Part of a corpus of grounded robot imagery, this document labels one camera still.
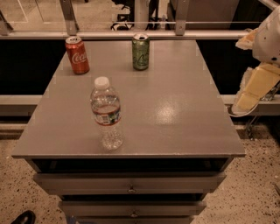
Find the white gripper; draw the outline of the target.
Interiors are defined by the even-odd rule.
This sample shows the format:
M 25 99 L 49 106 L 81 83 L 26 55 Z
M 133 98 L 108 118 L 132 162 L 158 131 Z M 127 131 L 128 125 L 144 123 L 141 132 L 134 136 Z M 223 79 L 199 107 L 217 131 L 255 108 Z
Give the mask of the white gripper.
M 256 68 L 247 68 L 234 100 L 235 111 L 250 111 L 280 81 L 280 68 L 272 65 L 280 65 L 280 6 L 262 21 L 258 29 L 248 29 L 235 46 L 252 50 L 255 59 L 266 62 Z

